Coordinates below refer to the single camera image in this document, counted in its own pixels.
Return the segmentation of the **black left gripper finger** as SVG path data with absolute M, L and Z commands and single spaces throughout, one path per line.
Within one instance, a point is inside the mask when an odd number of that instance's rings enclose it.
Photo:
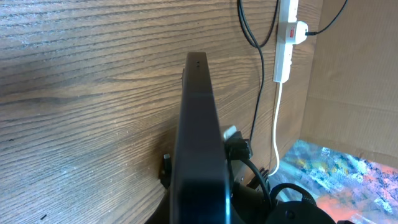
M 155 212 L 145 224 L 169 224 L 170 223 L 170 190 L 167 190 Z

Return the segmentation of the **white power strip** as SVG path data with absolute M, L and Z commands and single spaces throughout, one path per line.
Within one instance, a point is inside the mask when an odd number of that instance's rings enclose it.
M 285 83 L 289 79 L 293 44 L 286 37 L 290 34 L 289 23 L 297 22 L 299 0 L 280 0 L 277 42 L 275 48 L 274 81 Z

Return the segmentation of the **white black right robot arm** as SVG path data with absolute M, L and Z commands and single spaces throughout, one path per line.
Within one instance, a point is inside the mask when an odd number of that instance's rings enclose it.
M 312 195 L 295 184 L 278 184 L 271 188 L 268 171 L 259 170 L 251 161 L 251 143 L 234 126 L 223 134 L 231 184 L 232 223 L 312 224 L 335 223 L 332 217 L 317 206 Z M 235 179 L 232 162 L 238 161 L 255 175 L 249 184 Z M 300 200 L 282 202 L 277 196 L 284 189 L 301 194 Z

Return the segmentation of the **blue Galaxy smartphone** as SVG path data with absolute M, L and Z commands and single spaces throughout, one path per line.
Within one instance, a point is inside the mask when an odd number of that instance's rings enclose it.
M 187 55 L 174 156 L 171 223 L 230 223 L 226 154 L 204 52 Z

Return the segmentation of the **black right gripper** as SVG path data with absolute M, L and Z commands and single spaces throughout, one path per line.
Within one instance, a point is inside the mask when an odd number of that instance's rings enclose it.
M 224 141 L 224 149 L 230 185 L 243 182 L 243 170 L 247 167 L 254 174 L 254 178 L 246 186 L 254 190 L 260 187 L 262 192 L 267 193 L 267 170 L 258 169 L 251 161 L 253 152 L 250 140 L 244 139 L 241 132 L 236 131 L 227 141 Z

